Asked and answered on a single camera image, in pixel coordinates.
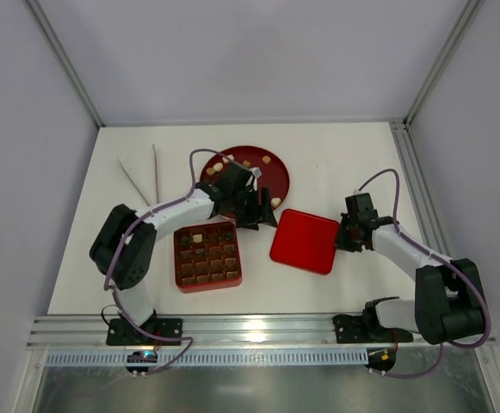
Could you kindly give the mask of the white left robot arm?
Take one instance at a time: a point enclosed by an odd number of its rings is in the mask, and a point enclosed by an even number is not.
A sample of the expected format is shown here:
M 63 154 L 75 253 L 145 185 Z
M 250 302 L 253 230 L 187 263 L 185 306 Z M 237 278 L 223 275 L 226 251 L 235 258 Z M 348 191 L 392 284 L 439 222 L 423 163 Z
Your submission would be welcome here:
M 169 234 L 217 215 L 232 214 L 237 228 L 257 231 L 277 226 L 270 192 L 259 188 L 259 173 L 230 162 L 213 181 L 194 182 L 188 194 L 169 202 L 133 210 L 115 206 L 90 247 L 90 259 L 105 276 L 120 318 L 130 329 L 149 339 L 157 336 L 147 325 L 156 312 L 143 282 L 154 245 Z

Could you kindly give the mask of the square red box lid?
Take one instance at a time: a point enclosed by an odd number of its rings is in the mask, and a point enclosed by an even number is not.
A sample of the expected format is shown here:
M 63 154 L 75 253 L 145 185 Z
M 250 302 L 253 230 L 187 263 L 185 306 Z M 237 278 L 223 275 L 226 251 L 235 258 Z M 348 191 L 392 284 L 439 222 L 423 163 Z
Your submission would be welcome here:
M 327 275 L 334 265 L 339 227 L 333 219 L 286 209 L 281 214 L 269 257 L 289 267 Z

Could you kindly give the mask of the square red chocolate box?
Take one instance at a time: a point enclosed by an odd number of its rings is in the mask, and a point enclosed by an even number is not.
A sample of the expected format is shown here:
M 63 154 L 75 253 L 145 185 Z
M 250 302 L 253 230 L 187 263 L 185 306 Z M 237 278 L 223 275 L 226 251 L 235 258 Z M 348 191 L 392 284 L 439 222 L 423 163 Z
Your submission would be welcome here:
M 201 234 L 195 243 L 193 235 Z M 231 221 L 183 227 L 173 234 L 174 273 L 182 293 L 237 287 L 243 273 L 235 225 Z

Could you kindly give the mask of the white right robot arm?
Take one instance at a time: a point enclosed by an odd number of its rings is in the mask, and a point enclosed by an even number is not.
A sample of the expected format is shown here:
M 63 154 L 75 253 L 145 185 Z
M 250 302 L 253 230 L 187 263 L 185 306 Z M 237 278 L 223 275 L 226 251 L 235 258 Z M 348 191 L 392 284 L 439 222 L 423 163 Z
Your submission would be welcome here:
M 335 246 L 346 252 L 375 252 L 414 281 L 414 298 L 388 297 L 365 304 L 372 332 L 406 330 L 430 344 L 488 336 L 491 322 L 477 265 L 444 256 L 418 242 L 391 216 L 381 217 L 370 194 L 350 195 Z

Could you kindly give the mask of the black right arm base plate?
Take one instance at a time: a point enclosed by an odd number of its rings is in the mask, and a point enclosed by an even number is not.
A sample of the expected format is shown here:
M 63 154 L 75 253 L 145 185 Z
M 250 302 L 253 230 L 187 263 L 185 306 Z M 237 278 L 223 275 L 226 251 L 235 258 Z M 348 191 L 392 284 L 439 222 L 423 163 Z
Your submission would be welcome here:
M 409 343 L 414 341 L 408 330 L 385 328 L 362 315 L 339 314 L 332 318 L 338 344 Z

